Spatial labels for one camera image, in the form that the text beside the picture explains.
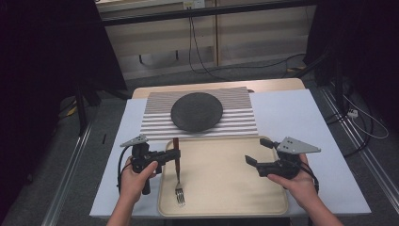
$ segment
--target black cable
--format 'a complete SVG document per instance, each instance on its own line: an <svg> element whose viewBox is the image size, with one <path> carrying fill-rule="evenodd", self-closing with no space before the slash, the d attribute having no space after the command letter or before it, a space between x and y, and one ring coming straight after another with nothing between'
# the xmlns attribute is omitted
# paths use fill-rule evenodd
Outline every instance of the black cable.
<svg viewBox="0 0 399 226"><path fill-rule="evenodd" d="M305 54L292 55L292 56L288 56L287 58L285 58L285 59L283 59L282 61L279 61L279 62L277 62L277 63L273 63L273 64L269 64L269 65L263 65L263 66L232 66L232 67L225 67L225 68L215 68L215 69L211 69L211 70L210 70L210 69L206 69L206 68L204 67L204 65L203 65L203 63L202 63L202 60L201 60L201 57L200 57L200 51L199 51L199 47L198 47L198 44L197 44L197 38L196 38L196 33L195 33L195 27L194 27L193 18L190 17L190 18L189 18L189 22L190 22L190 46L189 46L189 51L188 51L188 63L189 63L189 65L190 65L191 70L192 70L194 73L208 73L208 74L210 74L210 75L213 76L213 77L216 77L216 78L219 78L219 79L223 79L223 80L227 80L227 81L231 81L231 80L229 80L229 79L227 79L227 78L215 76L215 75L213 75L213 74L211 74L211 73L212 73L212 72L215 72L215 71L228 70L228 69L262 69L262 68L268 68L268 67L272 67L272 66L279 65L279 64L284 63L284 62L287 63L287 61L288 61L289 59L294 58L294 57L305 56ZM197 54L198 54L198 56L199 56L199 61L200 61L201 65L202 65L202 68L205 70L205 72L196 71L196 70L193 68L193 66L192 66L192 63L191 63L191 49L192 49L191 42L192 42L192 34L193 34L193 36L194 36L194 41L195 41L195 43L196 43L196 48L197 48Z"/></svg>
<svg viewBox="0 0 399 226"><path fill-rule="evenodd" d="M123 168L123 170L120 170L120 166L121 166L121 164L122 164L122 158L123 158L123 155L124 155L124 153L126 152L126 150L129 148L130 146L127 146L127 147L125 147L124 149L123 149L123 151L120 153L120 161L119 161L119 163L118 163L118 191L120 192L120 187L121 187L121 176L122 176L122 172L125 170L125 168L127 167L127 166L125 166L124 168Z"/></svg>
<svg viewBox="0 0 399 226"><path fill-rule="evenodd" d="M191 57L190 57L190 56L191 56L191 26L192 26L192 27L193 27L192 32L193 32L194 42L196 43L196 48L197 48L197 55L199 56L199 62L200 62L200 64L202 65L202 68L206 71L206 73L208 73L209 75L211 75L211 76L214 77L214 78L218 78L218 79L221 79L221 80L224 80L224 81L227 81L227 82L231 82L230 79L227 79L227 78L224 78L224 77L219 77L219 76L216 76L216 75L214 75L214 74L211 74L211 72L209 72L209 71L205 68L205 66L203 65L203 62L202 62L202 58L200 57L200 50L199 50L199 46L198 46L198 44L197 44L196 29L195 29L195 27L194 27L193 18L190 17L190 18L188 18L188 20L190 21L190 50L189 50L189 53L188 53L188 56L189 56L188 61L189 61L189 63L190 63L191 69L194 71L193 67L191 66Z"/></svg>
<svg viewBox="0 0 399 226"><path fill-rule="evenodd" d="M368 111L369 111L369 115L370 115L370 116L373 116L372 109L370 108L368 102L367 102L366 100L363 100L363 101L364 101L364 103L365 103L366 106L367 106L367 109L368 109ZM372 134L373 131L374 131L374 121L373 121L372 118L370 118L370 132L368 132L368 133L369 133L369 134ZM361 143L361 144L359 145L359 147L358 147L354 152L344 154L343 157L344 157L344 158L348 158L348 157L351 157L351 156L355 155L356 153L361 152L362 150L364 150L364 149L367 147L367 145L368 145L369 142L370 142L370 139L371 139L371 136L369 136L369 135L366 134L366 137L365 137L365 139L363 140L363 143Z"/></svg>

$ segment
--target hand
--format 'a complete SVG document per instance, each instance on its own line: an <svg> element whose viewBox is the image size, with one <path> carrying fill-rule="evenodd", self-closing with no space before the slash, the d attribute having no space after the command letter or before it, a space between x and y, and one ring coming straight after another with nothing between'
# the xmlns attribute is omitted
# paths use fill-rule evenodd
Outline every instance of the hand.
<svg viewBox="0 0 399 226"><path fill-rule="evenodd" d="M299 155L299 157L303 163L308 164L308 158L305 154L302 153ZM314 188L313 179L307 172L303 170L301 170L297 176L291 180L285 179L275 174L269 174L267 175L267 178L287 188L291 195L294 196L298 205L302 208L305 208L308 203L313 203L319 200L316 189Z"/></svg>
<svg viewBox="0 0 399 226"><path fill-rule="evenodd" d="M140 173L135 173L133 172L131 158L132 156L125 163L126 168L121 175L120 197L106 225L129 225L130 216L135 203L140 199L141 190L144 188L147 179L155 176L153 172L158 167L158 162L151 162Z"/></svg>
<svg viewBox="0 0 399 226"><path fill-rule="evenodd" d="M121 175L121 188L120 196L123 199L127 199L129 202L136 203L140 199L141 190L144 188L146 180L155 176L153 173L158 167L158 162L154 161L149 164L140 173L133 171L131 164L131 158L129 157L125 163L125 169Z"/></svg>

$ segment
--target white and gray striped placemat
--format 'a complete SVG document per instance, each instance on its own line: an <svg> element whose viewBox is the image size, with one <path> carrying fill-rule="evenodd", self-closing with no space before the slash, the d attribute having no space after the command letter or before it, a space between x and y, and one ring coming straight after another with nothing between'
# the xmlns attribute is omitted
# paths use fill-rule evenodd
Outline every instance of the white and gray striped placemat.
<svg viewBox="0 0 399 226"><path fill-rule="evenodd" d="M190 133L174 125L170 110L179 98L192 92L214 95L223 105L220 122L209 130ZM247 88L207 89L197 91L152 92L148 98L140 133L150 141L171 140L174 137L257 136L255 117Z"/></svg>

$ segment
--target fork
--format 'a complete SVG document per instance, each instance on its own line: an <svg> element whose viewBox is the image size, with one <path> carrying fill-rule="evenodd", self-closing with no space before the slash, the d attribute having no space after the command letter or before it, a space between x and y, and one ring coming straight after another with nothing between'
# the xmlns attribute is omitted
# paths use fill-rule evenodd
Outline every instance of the fork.
<svg viewBox="0 0 399 226"><path fill-rule="evenodd" d="M177 198L177 203L182 207L185 205L184 201L184 193L183 193L183 188L182 184L180 184L180 178L178 178L178 182L175 188L175 193L176 193L176 198Z"/></svg>
<svg viewBox="0 0 399 226"><path fill-rule="evenodd" d="M179 149L179 139L175 137L173 139L173 148ZM175 167L176 167L176 175L177 175L177 185L175 188L177 203L182 207L185 205L184 201L184 193L182 184L180 184L180 159L175 160Z"/></svg>

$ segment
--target black curtain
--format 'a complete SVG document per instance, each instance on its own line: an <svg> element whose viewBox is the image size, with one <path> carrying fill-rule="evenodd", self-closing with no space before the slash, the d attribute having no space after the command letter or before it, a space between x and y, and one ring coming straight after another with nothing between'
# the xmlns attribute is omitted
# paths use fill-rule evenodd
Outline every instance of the black curtain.
<svg viewBox="0 0 399 226"><path fill-rule="evenodd" d="M315 11L304 58L310 64L324 53L332 55L315 69L316 82L325 85L335 75L339 57L343 76L397 131L398 12L394 1L323 1Z"/></svg>
<svg viewBox="0 0 399 226"><path fill-rule="evenodd" d="M126 89L104 28L77 26L99 20L93 0L0 0L0 222L46 154L75 84Z"/></svg>

